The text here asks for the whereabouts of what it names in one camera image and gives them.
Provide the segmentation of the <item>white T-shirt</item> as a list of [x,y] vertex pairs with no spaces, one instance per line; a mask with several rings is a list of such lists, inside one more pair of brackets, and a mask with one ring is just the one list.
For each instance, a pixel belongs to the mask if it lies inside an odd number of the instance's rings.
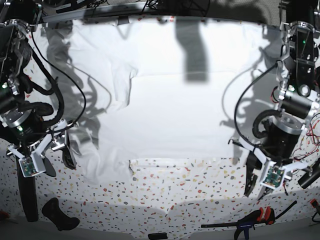
[[237,158],[229,144],[238,123],[251,135],[255,116],[271,106],[268,74],[236,103],[280,54],[281,34],[248,22],[147,18],[118,25],[81,20],[45,27],[49,61],[64,77],[64,117],[79,117],[71,146],[93,184],[126,180],[135,159]]

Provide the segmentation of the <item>black orange bar clamp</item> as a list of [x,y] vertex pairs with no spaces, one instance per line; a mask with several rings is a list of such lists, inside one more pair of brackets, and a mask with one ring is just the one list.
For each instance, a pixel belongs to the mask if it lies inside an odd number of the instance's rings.
[[279,215],[275,215],[275,210],[268,206],[266,210],[262,207],[259,210],[255,210],[250,214],[246,215],[245,217],[241,218],[237,222],[228,222],[228,223],[216,223],[216,224],[202,224],[200,227],[202,229],[209,229],[209,228],[228,228],[228,227],[236,227],[236,230],[233,235],[234,240],[238,240],[241,233],[244,234],[244,239],[249,240],[250,229],[255,229],[255,226],[258,224],[265,224],[265,225],[272,225],[286,214],[293,206],[297,204],[295,200],[291,203],[282,213]]

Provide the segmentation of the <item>black game controller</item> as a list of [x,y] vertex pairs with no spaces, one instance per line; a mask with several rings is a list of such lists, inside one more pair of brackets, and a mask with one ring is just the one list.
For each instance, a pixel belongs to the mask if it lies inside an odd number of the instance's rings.
[[59,200],[56,197],[51,198],[43,206],[41,212],[59,231],[70,231],[80,224],[77,217],[69,217],[60,209]]

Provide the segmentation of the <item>terrazzo pattern table cloth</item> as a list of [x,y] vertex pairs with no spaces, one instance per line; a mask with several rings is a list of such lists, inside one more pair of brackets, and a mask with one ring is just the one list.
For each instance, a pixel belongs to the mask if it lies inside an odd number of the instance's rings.
[[[129,21],[151,18],[199,22],[209,19],[134,16]],[[29,42],[37,53],[47,59],[45,67],[58,77],[58,83],[60,76],[66,77],[78,93],[83,94],[78,82],[48,59],[45,27],[58,23],[39,26],[34,34],[28,36]],[[269,74],[275,79],[275,72]],[[253,87],[250,83],[240,94],[235,110],[239,109],[243,98]],[[270,107],[273,106],[270,95],[276,84],[275,79],[269,94]],[[298,184],[303,175],[301,171],[295,172],[292,181],[284,187],[261,200],[258,200],[259,185],[246,197],[247,153],[242,151],[244,158],[241,159],[184,158],[177,164],[164,158],[137,158],[129,163],[132,170],[130,178],[95,184],[85,179],[77,160],[76,169],[68,169],[63,164],[62,154],[49,150],[46,155],[56,176],[41,174],[36,177],[38,208],[55,197],[65,213],[80,219],[82,228],[128,233],[135,238],[164,232],[170,239],[188,238],[198,232],[202,224],[236,221],[267,206],[281,212],[294,201],[297,201],[296,206],[280,218],[281,222],[307,218],[312,214],[310,200],[319,198],[320,183],[316,181],[307,189],[301,188]]]

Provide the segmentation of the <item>black cylinder flashlight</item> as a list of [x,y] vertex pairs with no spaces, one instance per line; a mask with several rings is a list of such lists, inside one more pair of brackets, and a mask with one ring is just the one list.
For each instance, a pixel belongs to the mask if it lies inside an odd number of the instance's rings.
[[299,180],[298,184],[302,189],[308,188],[312,183],[314,183],[320,177],[320,159],[314,163],[312,166],[312,174],[309,175],[305,173]]

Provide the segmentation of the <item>small orange clip right edge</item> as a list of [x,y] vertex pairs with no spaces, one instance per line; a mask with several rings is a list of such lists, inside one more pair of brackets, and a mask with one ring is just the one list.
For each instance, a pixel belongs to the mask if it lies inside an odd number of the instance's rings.
[[319,205],[316,199],[313,199],[313,200],[310,202],[310,204],[312,205],[313,208],[316,208],[316,206]]

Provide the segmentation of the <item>small black rectangular device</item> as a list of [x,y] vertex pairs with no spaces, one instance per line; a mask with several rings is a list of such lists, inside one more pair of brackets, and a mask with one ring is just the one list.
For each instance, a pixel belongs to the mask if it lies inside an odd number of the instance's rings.
[[149,240],[167,240],[168,235],[166,232],[157,232],[148,234]]

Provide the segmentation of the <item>black phone stand top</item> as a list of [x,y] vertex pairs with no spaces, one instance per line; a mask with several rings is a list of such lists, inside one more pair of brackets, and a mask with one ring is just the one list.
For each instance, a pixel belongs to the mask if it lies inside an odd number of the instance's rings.
[[118,22],[117,22],[117,25],[120,26],[120,25],[126,25],[126,24],[129,24],[130,21],[129,21],[129,17],[128,16],[119,16],[118,17]]

